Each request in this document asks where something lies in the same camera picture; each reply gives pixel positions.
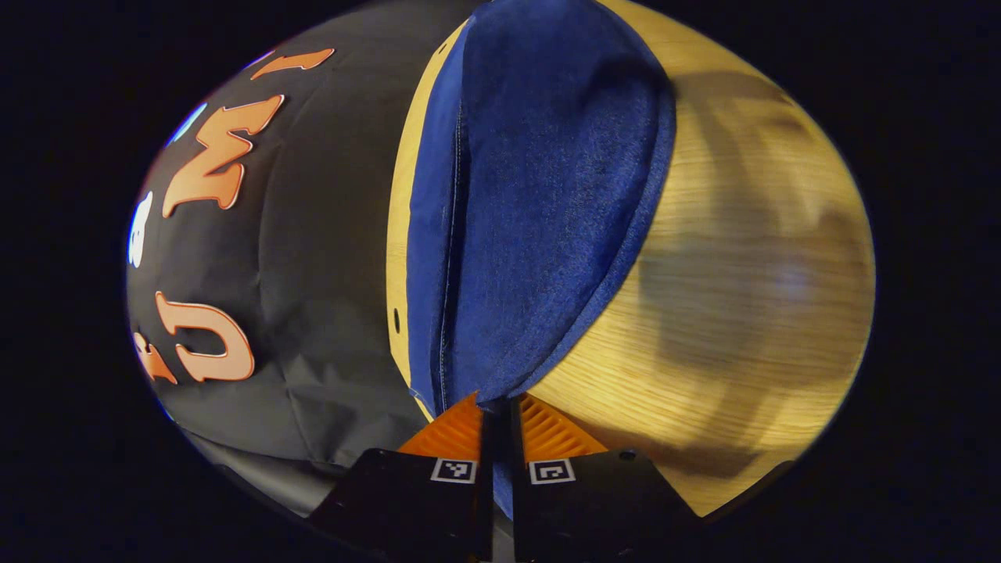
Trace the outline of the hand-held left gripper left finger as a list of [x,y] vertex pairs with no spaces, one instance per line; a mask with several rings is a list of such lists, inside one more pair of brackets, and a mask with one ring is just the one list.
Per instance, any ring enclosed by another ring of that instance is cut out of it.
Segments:
[[400,448],[365,451],[308,521],[383,563],[490,563],[491,431],[472,393]]

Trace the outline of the blue jeans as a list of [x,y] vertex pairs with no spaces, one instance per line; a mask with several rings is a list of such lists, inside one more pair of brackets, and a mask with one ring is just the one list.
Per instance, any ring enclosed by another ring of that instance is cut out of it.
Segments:
[[669,173],[676,97],[598,0],[493,0],[429,66],[405,196],[410,392],[439,417],[529,391],[636,263]]

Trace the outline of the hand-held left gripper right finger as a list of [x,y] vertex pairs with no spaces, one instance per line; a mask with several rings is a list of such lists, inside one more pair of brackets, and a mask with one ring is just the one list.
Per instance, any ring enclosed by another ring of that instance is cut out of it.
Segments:
[[526,393],[511,410],[518,563],[663,563],[703,520],[636,449],[611,450]]

